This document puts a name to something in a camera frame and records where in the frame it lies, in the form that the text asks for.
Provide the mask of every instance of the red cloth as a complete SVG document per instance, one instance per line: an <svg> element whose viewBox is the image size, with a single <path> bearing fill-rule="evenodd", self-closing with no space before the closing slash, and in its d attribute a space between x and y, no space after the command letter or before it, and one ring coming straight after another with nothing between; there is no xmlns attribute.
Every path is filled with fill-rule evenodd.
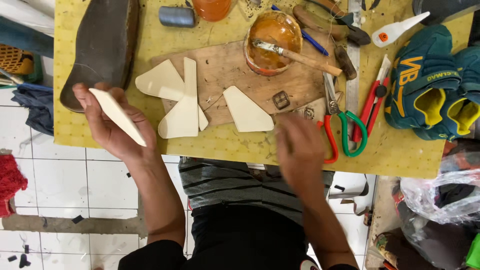
<svg viewBox="0 0 480 270"><path fill-rule="evenodd" d="M10 199L18 190L27 188L28 180L18 170L12 155L0 156L0 218L13 214Z"/></svg>

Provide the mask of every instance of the blue pen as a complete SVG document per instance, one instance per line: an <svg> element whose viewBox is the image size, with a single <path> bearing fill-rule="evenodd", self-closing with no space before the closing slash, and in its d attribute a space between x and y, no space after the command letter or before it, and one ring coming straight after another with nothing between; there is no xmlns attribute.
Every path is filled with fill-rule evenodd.
<svg viewBox="0 0 480 270"><path fill-rule="evenodd" d="M280 11L280 9L278 7L276 7L275 5L272 5L272 9L273 10L277 10L277 11ZM303 29L300 29L301 30L301 36L306 39L308 42L310 42L314 47L315 49L319 50L323 55L326 55L326 56L330 56L328 54L328 51L325 50L324 47L322 47L322 45L318 44L318 42L315 41L315 39L313 39L309 34L307 34L307 32L305 32Z"/></svg>

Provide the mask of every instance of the thread spool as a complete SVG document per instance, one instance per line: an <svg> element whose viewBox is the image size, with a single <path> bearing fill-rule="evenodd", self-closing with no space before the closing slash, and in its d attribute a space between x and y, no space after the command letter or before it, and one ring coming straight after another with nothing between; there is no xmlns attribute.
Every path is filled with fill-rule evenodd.
<svg viewBox="0 0 480 270"><path fill-rule="evenodd" d="M162 6L158 10L158 18L164 26L195 27L195 13L191 8Z"/></svg>

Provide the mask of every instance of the hand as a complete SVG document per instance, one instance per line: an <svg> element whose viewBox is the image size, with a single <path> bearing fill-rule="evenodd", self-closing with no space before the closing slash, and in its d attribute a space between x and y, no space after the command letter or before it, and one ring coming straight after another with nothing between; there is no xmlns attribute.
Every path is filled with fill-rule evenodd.
<svg viewBox="0 0 480 270"><path fill-rule="evenodd" d="M82 105L92 138L105 150L125 163L142 162L155 157L156 133L145 115L128 104L125 93L118 87L110 88L106 83L97 83L95 88L109 91L144 136L147 146L137 144L120 129L103 111L95 96L85 84L75 84L73 92Z"/></svg>
<svg viewBox="0 0 480 270"><path fill-rule="evenodd" d="M324 146L320 131L311 120L293 113L276 119L276 153L284 179L299 197L311 189L323 194Z"/></svg>

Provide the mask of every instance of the orange basket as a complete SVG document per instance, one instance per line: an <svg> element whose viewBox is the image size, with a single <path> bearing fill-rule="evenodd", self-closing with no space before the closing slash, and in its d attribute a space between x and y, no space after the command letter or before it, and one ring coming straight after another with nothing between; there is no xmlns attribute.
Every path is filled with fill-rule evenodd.
<svg viewBox="0 0 480 270"><path fill-rule="evenodd" d="M0 68L12 74L26 75L33 73L33 64L31 52L0 44Z"/></svg>

